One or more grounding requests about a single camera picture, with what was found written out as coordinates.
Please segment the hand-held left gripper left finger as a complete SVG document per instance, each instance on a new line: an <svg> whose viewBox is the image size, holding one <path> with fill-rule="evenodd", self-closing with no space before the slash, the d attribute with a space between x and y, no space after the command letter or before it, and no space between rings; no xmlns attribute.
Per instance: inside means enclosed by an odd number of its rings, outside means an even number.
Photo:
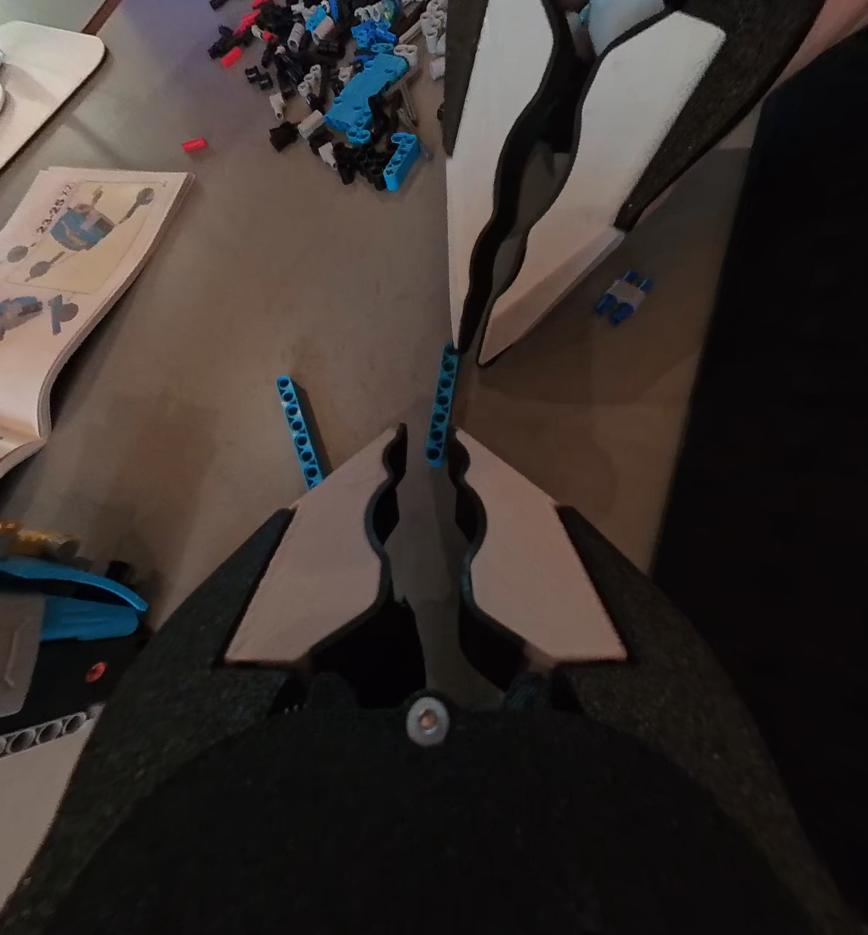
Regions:
<svg viewBox="0 0 868 935"><path fill-rule="evenodd" d="M300 498L225 649L232 665L304 668L381 608L400 520L407 427L384 430Z"/></svg>

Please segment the white tray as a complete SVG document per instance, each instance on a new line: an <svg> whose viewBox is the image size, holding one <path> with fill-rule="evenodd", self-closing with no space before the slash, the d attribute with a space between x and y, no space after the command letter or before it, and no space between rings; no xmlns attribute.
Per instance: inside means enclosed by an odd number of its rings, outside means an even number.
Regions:
<svg viewBox="0 0 868 935"><path fill-rule="evenodd" d="M0 171L106 58L100 38L22 20L0 25Z"/></svg>

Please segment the open instruction booklet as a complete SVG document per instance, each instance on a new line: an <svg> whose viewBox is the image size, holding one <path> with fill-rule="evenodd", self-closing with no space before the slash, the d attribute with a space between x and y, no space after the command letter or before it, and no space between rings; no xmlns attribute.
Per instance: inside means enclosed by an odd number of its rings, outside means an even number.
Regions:
<svg viewBox="0 0 868 935"><path fill-rule="evenodd" d="M193 181L48 168L0 231L0 481L47 443L58 374L138 276Z"/></svg>

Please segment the blue grey pin connector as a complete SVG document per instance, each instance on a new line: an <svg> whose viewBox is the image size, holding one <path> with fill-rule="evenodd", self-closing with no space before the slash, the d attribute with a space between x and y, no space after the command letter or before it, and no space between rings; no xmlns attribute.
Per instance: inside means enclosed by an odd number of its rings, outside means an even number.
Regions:
<svg viewBox="0 0 868 935"><path fill-rule="evenodd" d="M619 325L636 313L653 287L653 278L629 270L598 299L594 313L607 318L612 325Z"/></svg>

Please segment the blue perforated beam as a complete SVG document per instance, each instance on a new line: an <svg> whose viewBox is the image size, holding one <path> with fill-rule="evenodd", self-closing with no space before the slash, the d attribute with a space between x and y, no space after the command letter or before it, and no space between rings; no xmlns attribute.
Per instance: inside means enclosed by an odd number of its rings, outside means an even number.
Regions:
<svg viewBox="0 0 868 935"><path fill-rule="evenodd" d="M440 370L425 438L425 460L435 468L443 466L446 460L447 438L459 366L460 356L453 345L448 342L441 352Z"/></svg>
<svg viewBox="0 0 868 935"><path fill-rule="evenodd" d="M276 390L306 490L311 491L327 474L323 441L311 404L303 387L289 375L277 377Z"/></svg>

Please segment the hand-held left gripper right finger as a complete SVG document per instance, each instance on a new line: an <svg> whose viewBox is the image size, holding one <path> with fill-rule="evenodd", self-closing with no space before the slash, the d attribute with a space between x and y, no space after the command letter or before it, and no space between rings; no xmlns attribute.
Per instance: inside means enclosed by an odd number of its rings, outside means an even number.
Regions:
<svg viewBox="0 0 868 935"><path fill-rule="evenodd" d="M451 430L449 477L466 546L459 640L473 668L626 662L557 502L461 429Z"/></svg>

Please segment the grey desk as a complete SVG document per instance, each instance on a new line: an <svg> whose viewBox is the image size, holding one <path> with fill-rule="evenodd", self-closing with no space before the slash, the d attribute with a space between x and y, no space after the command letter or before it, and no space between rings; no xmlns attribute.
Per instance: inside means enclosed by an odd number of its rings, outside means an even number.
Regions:
<svg viewBox="0 0 868 935"><path fill-rule="evenodd" d="M276 509L304 492L276 378L309 398L339 466L405 423L407 474L390 541L433 687L471 706L498 694L460 653L463 537L444 469L421 452L449 339L442 92L413 87L436 152L403 193L342 186L309 151L276 153L263 93L206 49L206 2L120 2L108 57L0 175L0 229L50 166L188 171L163 241L54 385L54 432L0 482L0 519L74 534L102 566L131 564L162 625ZM706 154L520 345L463 375L458 423L650 568L755 134ZM188 139L207 149L185 153ZM615 280L654 279L627 321L594 313Z"/></svg>

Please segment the pile of small building bricks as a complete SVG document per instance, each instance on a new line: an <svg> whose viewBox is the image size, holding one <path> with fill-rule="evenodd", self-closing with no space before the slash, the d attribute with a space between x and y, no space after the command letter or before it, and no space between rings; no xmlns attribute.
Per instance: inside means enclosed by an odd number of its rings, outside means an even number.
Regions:
<svg viewBox="0 0 868 935"><path fill-rule="evenodd" d="M445 1L255 1L206 54L266 94L277 152L305 143L342 184L396 193L433 159L411 88L443 78L447 23Z"/></svg>

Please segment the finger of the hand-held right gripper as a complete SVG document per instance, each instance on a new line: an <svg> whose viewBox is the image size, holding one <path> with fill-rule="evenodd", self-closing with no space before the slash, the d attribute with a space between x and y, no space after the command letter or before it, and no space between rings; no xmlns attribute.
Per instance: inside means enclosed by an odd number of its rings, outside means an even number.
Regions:
<svg viewBox="0 0 868 935"><path fill-rule="evenodd" d="M575 61L555 2L488 2L446 162L452 345L467 354L488 317L495 265L521 201L543 113Z"/></svg>
<svg viewBox="0 0 868 935"><path fill-rule="evenodd" d="M676 11L602 54L580 105L572 165L489 315L481 366L524 337L622 242L620 209L725 39L719 26Z"/></svg>

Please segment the blue yellow toy vehicle model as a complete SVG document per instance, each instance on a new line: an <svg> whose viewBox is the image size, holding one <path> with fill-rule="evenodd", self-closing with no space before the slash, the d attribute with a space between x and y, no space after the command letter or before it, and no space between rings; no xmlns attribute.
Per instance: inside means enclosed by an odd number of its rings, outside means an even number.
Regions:
<svg viewBox="0 0 868 935"><path fill-rule="evenodd" d="M148 639L131 569L75 537L0 522L0 759L82 730Z"/></svg>

